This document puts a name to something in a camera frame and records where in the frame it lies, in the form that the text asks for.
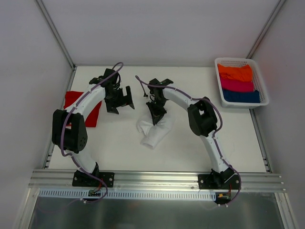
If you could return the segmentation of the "white t shirt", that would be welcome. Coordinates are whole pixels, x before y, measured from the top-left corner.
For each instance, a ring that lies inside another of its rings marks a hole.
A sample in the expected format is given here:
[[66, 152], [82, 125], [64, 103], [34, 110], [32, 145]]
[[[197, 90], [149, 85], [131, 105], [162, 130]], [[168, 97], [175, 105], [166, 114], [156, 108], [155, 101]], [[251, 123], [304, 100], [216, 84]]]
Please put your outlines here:
[[136, 123], [138, 132], [144, 135], [141, 145], [155, 149], [171, 131], [174, 122], [175, 117], [172, 114], [166, 114], [156, 125], [153, 125], [153, 120], [149, 113], [142, 115]]

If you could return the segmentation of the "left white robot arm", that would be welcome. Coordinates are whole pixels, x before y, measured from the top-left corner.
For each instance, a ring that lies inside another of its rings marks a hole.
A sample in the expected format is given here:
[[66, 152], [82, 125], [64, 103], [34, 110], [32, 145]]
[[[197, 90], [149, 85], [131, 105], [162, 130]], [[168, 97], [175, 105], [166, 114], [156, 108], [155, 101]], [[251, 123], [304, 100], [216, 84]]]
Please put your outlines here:
[[100, 180], [98, 164], [86, 151], [88, 141], [85, 121], [101, 102], [106, 103], [106, 111], [118, 114], [118, 108], [134, 108], [130, 86], [122, 89], [119, 70], [107, 68], [104, 75], [90, 80], [80, 97], [64, 110], [57, 109], [52, 117], [52, 142], [57, 145], [63, 157], [71, 157], [83, 181], [95, 186]]

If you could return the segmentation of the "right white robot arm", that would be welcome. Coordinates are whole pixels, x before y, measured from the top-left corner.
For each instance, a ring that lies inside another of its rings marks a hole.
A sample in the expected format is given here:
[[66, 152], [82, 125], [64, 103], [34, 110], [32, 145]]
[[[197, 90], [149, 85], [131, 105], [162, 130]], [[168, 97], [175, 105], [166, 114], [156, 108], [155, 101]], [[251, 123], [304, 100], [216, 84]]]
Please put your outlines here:
[[187, 93], [173, 86], [173, 81], [162, 82], [152, 79], [147, 84], [153, 96], [147, 106], [151, 113], [152, 124], [156, 126], [166, 114], [164, 108], [167, 101], [172, 101], [188, 114], [189, 127], [202, 140], [211, 161], [212, 169], [207, 178], [199, 179], [199, 188], [235, 189], [241, 188], [239, 173], [227, 161], [219, 143], [217, 132], [223, 121], [219, 111], [208, 97], [192, 98]]

